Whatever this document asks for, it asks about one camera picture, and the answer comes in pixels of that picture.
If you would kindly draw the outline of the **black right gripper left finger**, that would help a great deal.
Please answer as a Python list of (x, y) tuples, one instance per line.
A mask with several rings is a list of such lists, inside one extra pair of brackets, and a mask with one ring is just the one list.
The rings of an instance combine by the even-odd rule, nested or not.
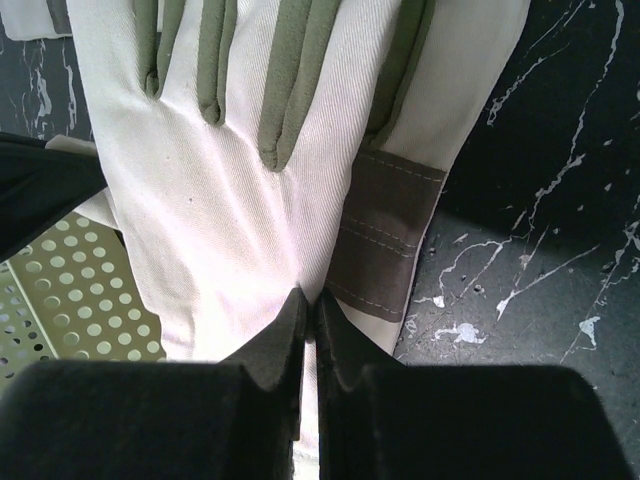
[(306, 299), (218, 363), (50, 360), (1, 400), (5, 479), (289, 479)]

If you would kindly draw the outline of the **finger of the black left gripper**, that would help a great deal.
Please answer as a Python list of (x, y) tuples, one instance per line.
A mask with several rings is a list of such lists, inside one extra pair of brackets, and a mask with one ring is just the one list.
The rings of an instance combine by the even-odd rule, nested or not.
[(9, 259), (107, 183), (91, 142), (1, 134), (1, 259)]

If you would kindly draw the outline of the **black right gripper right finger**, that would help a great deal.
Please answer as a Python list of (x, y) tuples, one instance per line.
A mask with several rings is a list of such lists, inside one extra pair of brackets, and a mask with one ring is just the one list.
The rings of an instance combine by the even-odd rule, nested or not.
[(324, 479), (604, 479), (608, 421), (557, 366), (405, 366), (324, 292), (315, 309)]

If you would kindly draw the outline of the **yellow-green storage basket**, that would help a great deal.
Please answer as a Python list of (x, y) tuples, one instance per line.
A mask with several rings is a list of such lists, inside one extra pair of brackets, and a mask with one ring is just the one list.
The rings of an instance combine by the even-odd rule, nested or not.
[(1, 385), (52, 359), (163, 361), (116, 233), (70, 213), (1, 264)]

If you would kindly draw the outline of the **far left work glove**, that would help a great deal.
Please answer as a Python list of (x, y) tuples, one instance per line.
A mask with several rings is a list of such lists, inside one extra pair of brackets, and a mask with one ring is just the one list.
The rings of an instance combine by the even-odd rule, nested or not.
[(1, 0), (1, 20), (13, 41), (72, 36), (65, 0)]

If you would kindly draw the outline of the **white green work glove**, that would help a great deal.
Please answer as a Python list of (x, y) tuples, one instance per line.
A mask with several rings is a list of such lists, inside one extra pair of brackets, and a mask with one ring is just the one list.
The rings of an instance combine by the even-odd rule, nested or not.
[(324, 286), (389, 357), (406, 310), (357, 285), (414, 268), (525, 1), (70, 1), (105, 188), (173, 362), (218, 362)]

